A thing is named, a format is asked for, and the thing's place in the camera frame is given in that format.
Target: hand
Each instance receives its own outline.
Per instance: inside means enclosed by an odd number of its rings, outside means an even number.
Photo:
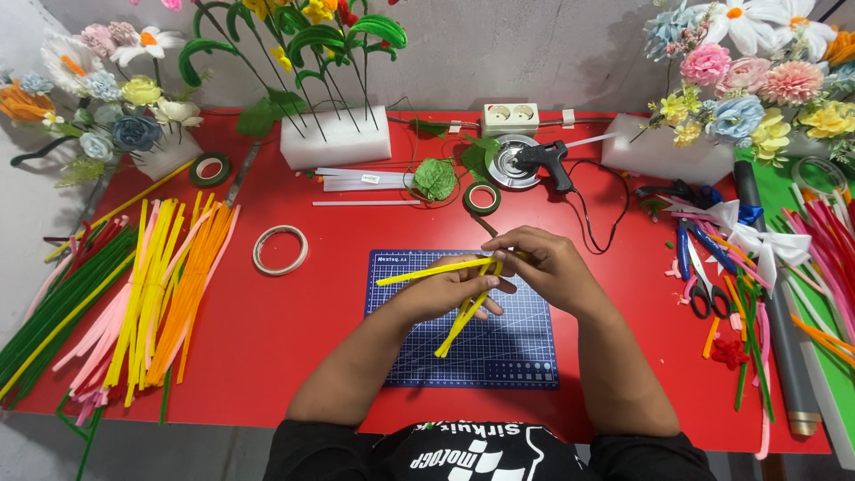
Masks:
[[[429,267],[439,265],[455,264],[467,260],[475,260],[483,256],[465,254],[462,256],[445,256],[438,258]],[[498,276],[489,275],[494,271],[496,264],[491,264],[487,271],[488,275],[478,276],[479,267],[444,272],[436,276],[423,277],[410,281],[401,288],[387,304],[395,306],[401,315],[410,323],[418,324],[431,319],[441,318],[448,312],[460,307],[464,300],[471,297],[474,301],[478,294],[497,288],[502,292],[513,294],[516,286]],[[513,269],[505,266],[501,272],[502,276],[513,276]],[[487,297],[481,305],[489,312],[501,316],[504,312],[496,301]],[[479,309],[475,317],[481,320],[487,319],[486,312]]]
[[[523,260],[506,250],[511,247],[530,255]],[[522,226],[481,248],[495,251],[493,256],[519,274],[547,302],[577,318],[591,317],[604,305],[611,305],[573,241],[566,237]]]

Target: red table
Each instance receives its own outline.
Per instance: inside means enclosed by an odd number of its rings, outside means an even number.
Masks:
[[[412,118],[412,113],[398,112]],[[580,114],[602,117],[604,114]],[[210,113],[194,131],[206,151],[226,153],[236,171],[251,140],[234,132],[231,112]],[[426,120],[475,122],[474,112],[425,112]],[[560,113],[542,113],[560,118]],[[535,138],[580,140],[601,134],[607,122],[578,122],[576,128],[543,128]],[[390,123],[392,160],[389,170],[403,171],[413,156],[416,137],[409,126]],[[422,206],[313,207],[315,200],[401,199],[405,191],[324,193],[316,179],[295,176],[279,154],[278,129],[265,140],[237,197],[243,206],[232,243],[223,257],[199,309],[187,361],[185,380],[173,386],[167,421],[209,425],[276,426],[288,401],[309,375],[363,319],[369,250],[473,249],[489,236],[469,218],[460,199],[440,208]],[[416,159],[459,156],[468,142],[456,135],[445,140],[420,134]],[[575,158],[599,158],[601,143],[571,148]],[[464,183],[471,180],[467,176]],[[625,201],[623,188],[612,175],[581,165],[573,175],[590,209],[593,233],[604,245],[611,224]],[[230,185],[214,189],[223,199]],[[662,183],[633,179],[630,187]],[[150,185],[136,169],[118,172],[109,184],[95,218],[102,216]],[[734,197],[733,183],[720,186]],[[153,192],[149,199],[178,197],[192,205],[196,189],[183,172]],[[139,204],[125,212],[137,222]],[[506,193],[489,222],[499,232],[521,224],[549,229],[572,239],[609,296],[623,312],[677,411],[682,429],[695,445],[710,450],[752,451],[760,447],[761,407],[756,389],[746,388],[741,412],[733,409],[737,371],[701,358],[707,321],[699,321],[687,306],[677,305],[683,282],[666,277],[675,251],[674,223],[669,218],[652,223],[633,202],[621,221],[614,244],[604,255],[586,248],[581,204],[576,196],[550,198],[544,186],[522,193]],[[258,236],[276,224],[291,224],[309,239],[309,256],[302,267],[281,277],[257,271],[251,251]],[[265,261],[285,265],[294,258],[297,242],[275,236],[265,247]],[[715,277],[710,268],[708,274]],[[118,289],[105,295],[72,334],[66,347],[76,344],[91,321]],[[569,442],[590,442],[579,383],[575,320],[552,309],[560,389],[383,389],[362,426],[367,432],[392,432],[410,423],[441,420],[517,420],[545,424]],[[725,338],[736,338],[726,323]],[[771,428],[773,452],[828,453],[822,428],[809,438],[796,438],[787,428],[786,411],[775,363],[771,362],[772,398],[778,422]],[[45,373],[20,404],[25,412],[52,413],[82,362],[56,374]],[[140,396],[130,408],[111,407],[108,419],[156,420],[161,391]]]

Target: power cord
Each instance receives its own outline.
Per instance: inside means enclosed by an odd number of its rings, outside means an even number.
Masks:
[[[588,214],[587,214],[587,205],[585,204],[585,198],[582,197],[582,194],[576,189],[575,184],[573,184],[573,190],[570,191],[570,192],[578,195],[579,200],[582,202],[582,212],[585,214],[585,223],[587,224],[588,239],[591,240],[591,243],[593,244],[594,249],[596,249],[595,253],[596,254],[602,254],[602,253],[605,253],[606,251],[608,251],[609,247],[611,247],[611,242],[615,239],[615,232],[617,231],[617,224],[621,221],[621,219],[623,219],[623,216],[625,216],[627,214],[627,212],[629,211],[629,185],[627,184],[626,179],[621,177],[620,174],[617,174],[617,172],[615,172],[614,170],[611,170],[608,167],[605,167],[600,163],[596,163],[596,162],[593,162],[591,160],[587,160],[584,158],[579,159],[576,163],[573,164],[573,167],[570,167],[570,170],[567,171],[567,177],[570,177],[571,182],[573,181],[573,178],[572,178],[573,170],[576,167],[578,167],[579,164],[581,164],[581,163],[590,163],[591,165],[597,167],[598,169],[605,170],[609,174],[612,174],[613,176],[617,177],[617,179],[623,183],[623,190],[626,193],[627,203],[626,203],[626,205],[623,206],[623,212],[621,212],[621,215],[618,216],[617,220],[615,220],[615,223],[613,223],[611,225],[611,233],[609,234],[609,243],[605,245],[605,248],[602,248],[597,244],[597,241],[593,238],[593,232],[591,231],[591,219],[588,217]]]

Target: gray tube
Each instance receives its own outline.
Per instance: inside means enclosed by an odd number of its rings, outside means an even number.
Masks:
[[[761,206],[754,170],[750,162],[738,161],[734,164],[736,195],[746,205]],[[766,232],[766,221],[760,216],[752,225],[760,232]],[[763,299],[769,314],[769,330],[772,335],[772,347],[775,349],[775,362],[778,366],[778,378],[784,394],[784,406],[790,432],[801,436],[812,436],[817,432],[817,422],[822,421],[817,398],[813,395],[811,379],[807,372],[805,357],[799,347],[796,326],[790,319],[790,311],[784,299],[783,286],[786,281],[778,276],[773,296],[764,289]]]

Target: black t-shirt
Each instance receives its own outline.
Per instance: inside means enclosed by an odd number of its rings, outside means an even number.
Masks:
[[[326,423],[283,421],[264,481],[715,481],[684,434],[597,436],[591,464],[573,444],[525,423],[424,423],[389,436]]]

